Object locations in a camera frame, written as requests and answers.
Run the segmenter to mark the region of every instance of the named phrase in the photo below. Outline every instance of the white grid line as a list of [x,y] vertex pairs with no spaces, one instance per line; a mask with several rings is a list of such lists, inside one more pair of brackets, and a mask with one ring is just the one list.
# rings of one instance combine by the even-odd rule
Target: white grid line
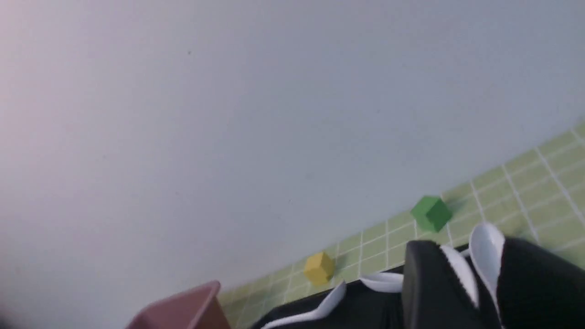
[[[415,225],[415,229],[414,229],[414,236],[416,237],[417,235],[417,229],[416,229],[416,225]],[[385,268],[388,268],[388,220],[386,220],[386,234],[384,234],[384,239],[386,239],[386,250],[384,251],[384,253],[386,254],[386,262],[384,263]]]
[[548,161],[546,161],[546,158],[542,155],[541,151],[538,148],[535,148],[535,150],[538,153],[538,156],[541,157],[541,160],[544,163],[546,169],[549,171],[550,175],[555,180],[555,183],[559,186],[560,191],[563,193],[563,195],[565,196],[565,198],[567,198],[567,201],[571,205],[571,208],[573,209],[573,211],[575,212],[575,214],[577,214],[577,216],[579,217],[579,220],[581,221],[581,223],[583,224],[583,226],[585,226],[585,217],[583,217],[583,214],[581,213],[581,210],[579,210],[579,207],[577,207],[577,204],[575,204],[575,202],[573,201],[573,198],[571,198],[571,195],[569,194],[569,192],[567,191],[567,189],[563,186],[563,184],[561,184],[561,182],[559,181],[558,177],[556,177],[555,172],[552,171],[552,169],[550,168],[550,165],[549,165]]
[[[566,150],[566,149],[569,149],[569,148],[567,146],[564,146],[562,150]],[[562,153],[562,152],[553,152],[553,153],[549,154],[548,155],[548,159],[555,158],[559,153]],[[508,173],[508,174],[510,175],[510,177],[514,177],[515,175],[520,174],[520,173],[523,173],[527,169],[530,169],[532,167],[535,167],[535,166],[537,166],[538,164],[541,164],[541,163],[542,163],[542,161],[539,159],[539,160],[536,160],[534,162],[531,162],[530,164],[524,166],[523,168],[520,168],[520,169],[516,170],[515,172],[511,172],[511,173]],[[575,169],[576,167],[580,167],[581,165],[585,165],[585,160],[579,160],[576,163],[571,164],[570,166],[565,167],[562,170],[559,170],[559,174],[562,174],[562,173],[564,173],[565,171],[568,171],[568,170]],[[543,181],[545,181],[545,180],[547,180],[549,178],[550,177],[543,177],[542,180],[536,181],[536,182],[531,183],[530,185],[524,186],[523,188],[521,188],[518,191],[521,193],[524,190],[530,189],[534,185],[537,185],[537,184],[539,184],[539,183],[541,183],[541,182],[543,182]],[[507,180],[506,177],[498,178],[498,179],[496,179],[494,181],[491,181],[488,185],[481,187],[480,189],[475,189],[475,193],[472,191],[470,194],[466,194],[466,195],[464,195],[462,197],[459,197],[457,201],[450,200],[448,203],[451,204],[451,205],[458,204],[458,203],[461,203],[461,202],[465,201],[467,198],[474,197],[474,196],[477,197],[476,196],[477,194],[480,194],[481,192],[483,192],[485,190],[488,190],[488,189],[490,189],[490,188],[496,186],[497,184],[500,184],[500,183],[502,183],[503,181],[506,181],[506,180]],[[472,185],[472,190],[473,190],[474,189],[473,180],[469,181],[469,183]]]
[[567,242],[566,244],[564,244],[564,245],[562,245],[562,246],[560,246],[560,247],[558,247],[556,249],[553,249],[552,251],[553,252],[562,251],[562,250],[565,250],[567,248],[571,248],[574,245],[578,245],[578,244],[582,243],[583,241],[585,241],[585,237],[582,237],[582,238],[575,239],[575,240],[572,240],[570,242]]
[[449,236],[449,243],[453,246],[453,239],[451,238],[451,229],[449,228],[449,223],[447,223],[447,235]]
[[506,170],[505,166],[502,165],[502,169],[504,171],[504,175],[506,175],[506,179],[508,180],[508,183],[512,187],[512,191],[514,192],[514,197],[516,198],[516,201],[520,205],[520,211],[523,213],[524,217],[526,217],[526,221],[528,222],[528,227],[530,227],[530,230],[532,231],[532,235],[534,235],[536,242],[538,244],[540,244],[541,241],[538,238],[538,232],[534,228],[534,224],[532,223],[532,219],[530,219],[530,216],[528,216],[528,210],[524,206],[522,199],[520,199],[520,193],[516,190],[516,187],[514,186],[514,182],[512,181],[512,178],[510,178],[510,175],[508,174],[508,170]]
[[359,263],[357,265],[357,276],[362,275],[362,254],[364,252],[364,231],[362,231],[362,233],[360,234],[360,258],[359,258]]
[[472,187],[473,199],[477,203],[477,208],[479,209],[479,214],[481,215],[481,220],[486,221],[486,216],[483,213],[483,208],[481,207],[481,203],[479,202],[479,198],[477,197],[477,190],[475,188],[475,185],[473,184],[473,180],[470,180],[469,181],[469,184]]
[[583,140],[583,138],[581,138],[581,136],[579,136],[579,134],[575,131],[574,128],[571,129],[571,133],[577,139],[577,143],[579,143],[579,144],[581,144],[581,146],[585,147],[585,140]]

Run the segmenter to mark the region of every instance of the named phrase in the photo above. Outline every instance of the wooden block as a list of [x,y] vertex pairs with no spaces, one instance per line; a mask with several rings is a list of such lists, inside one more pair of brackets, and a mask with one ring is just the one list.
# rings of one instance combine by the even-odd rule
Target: wooden block
[[334,271],[335,262],[325,252],[320,252],[307,259],[303,273],[314,286],[320,286],[331,280]]
[[431,196],[424,196],[410,213],[418,226],[432,232],[439,232],[453,215],[440,197]]

